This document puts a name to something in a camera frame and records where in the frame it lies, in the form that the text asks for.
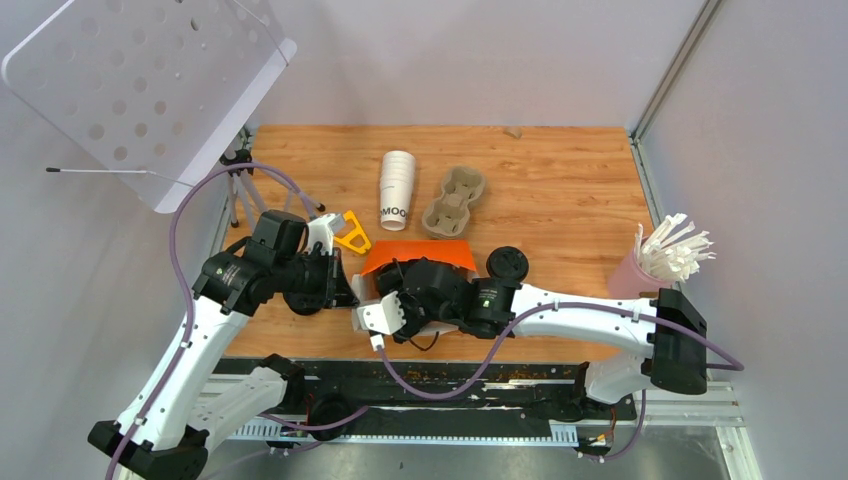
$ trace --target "stack of paper cups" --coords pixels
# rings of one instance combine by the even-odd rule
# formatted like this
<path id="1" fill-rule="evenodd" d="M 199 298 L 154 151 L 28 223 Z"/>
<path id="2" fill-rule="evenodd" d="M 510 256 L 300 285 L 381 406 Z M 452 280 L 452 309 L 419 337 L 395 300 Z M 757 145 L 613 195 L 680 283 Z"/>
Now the stack of paper cups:
<path id="1" fill-rule="evenodd" d="M 406 228 L 414 182 L 415 157 L 400 150 L 383 155 L 383 171 L 380 175 L 380 226 L 391 231 Z"/>

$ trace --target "perforated white board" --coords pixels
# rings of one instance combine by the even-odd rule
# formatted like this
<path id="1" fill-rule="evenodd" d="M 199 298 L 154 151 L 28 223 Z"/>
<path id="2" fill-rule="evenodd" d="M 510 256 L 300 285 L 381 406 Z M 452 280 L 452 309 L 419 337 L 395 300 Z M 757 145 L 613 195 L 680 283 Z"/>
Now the perforated white board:
<path id="1" fill-rule="evenodd" d="M 6 56 L 3 80 L 106 168 L 194 184 L 297 50 L 266 0 L 239 2 L 270 36 L 233 0 L 71 0 Z M 161 213 L 189 190 L 119 177 Z"/>

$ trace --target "gray wall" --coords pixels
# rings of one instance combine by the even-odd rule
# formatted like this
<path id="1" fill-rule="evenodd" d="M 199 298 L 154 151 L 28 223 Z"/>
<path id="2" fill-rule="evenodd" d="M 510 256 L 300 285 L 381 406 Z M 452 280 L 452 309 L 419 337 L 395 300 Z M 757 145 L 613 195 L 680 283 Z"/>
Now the gray wall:
<path id="1" fill-rule="evenodd" d="M 0 56 L 62 3 L 4 2 Z M 185 312 L 167 255 L 170 216 L 116 178 L 44 173 L 100 165 L 5 85 L 0 151 L 0 476 L 102 478 L 107 459 L 88 431 L 126 407 Z M 183 215 L 191 277 L 211 247 L 220 187 Z"/>
<path id="2" fill-rule="evenodd" d="M 702 0 L 272 1 L 265 123 L 628 126 Z"/>
<path id="3" fill-rule="evenodd" d="M 713 232 L 689 291 L 747 364 L 765 478 L 844 478 L 848 3 L 728 0 L 645 145 L 666 212 Z"/>

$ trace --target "wooden tabletop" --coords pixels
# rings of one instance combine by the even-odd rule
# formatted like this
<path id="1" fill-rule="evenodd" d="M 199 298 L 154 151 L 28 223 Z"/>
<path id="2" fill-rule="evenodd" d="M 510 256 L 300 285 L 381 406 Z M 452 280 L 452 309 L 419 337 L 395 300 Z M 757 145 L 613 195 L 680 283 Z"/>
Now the wooden tabletop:
<path id="1" fill-rule="evenodd" d="M 633 244 L 636 224 L 650 217 L 621 128 L 523 128 L 520 139 L 499 127 L 266 126 L 257 135 L 257 161 L 279 167 L 328 211 L 353 210 L 377 240 L 426 239 L 421 215 L 439 195 L 452 166 L 483 172 L 487 186 L 472 210 L 467 240 L 481 275 L 497 247 L 520 248 L 530 261 L 526 282 L 575 295 L 605 297 L 606 278 Z M 378 182 L 384 153 L 406 150 L 418 160 L 416 189 L 406 230 L 378 223 Z M 282 208 L 286 191 L 262 174 L 255 183 L 270 208 Z M 301 205 L 293 209 L 303 214 Z M 231 228 L 227 244 L 249 234 Z M 350 278 L 364 257 L 344 250 Z M 373 359 L 368 337 L 351 329 L 349 310 L 310 317 L 291 313 L 280 297 L 262 306 L 230 344 L 231 356 Z M 428 352 L 387 341 L 393 359 L 482 360 L 492 340 L 444 335 Z M 429 339 L 421 343 L 429 344 Z M 502 362 L 597 361 L 616 349 L 564 338 L 507 340 L 495 357 Z"/>

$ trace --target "yellow handle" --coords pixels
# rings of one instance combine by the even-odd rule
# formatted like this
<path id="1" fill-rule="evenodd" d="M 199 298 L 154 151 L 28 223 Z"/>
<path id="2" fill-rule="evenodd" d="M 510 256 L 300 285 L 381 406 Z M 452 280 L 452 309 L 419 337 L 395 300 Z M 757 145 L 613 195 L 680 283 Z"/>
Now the yellow handle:
<path id="1" fill-rule="evenodd" d="M 336 239 L 336 243 L 347 247 L 354 252 L 365 255 L 369 249 L 371 249 L 371 240 L 368 240 L 368 236 L 365 235 L 365 230 L 362 229 L 362 225 L 359 223 L 359 219 L 356 218 L 356 215 L 353 214 L 353 210 L 348 210 L 344 214 L 345 223 L 353 222 L 353 230 L 348 232 L 344 238 L 334 237 Z M 353 240 L 357 237 L 362 238 L 362 246 L 355 247 L 353 245 Z"/>

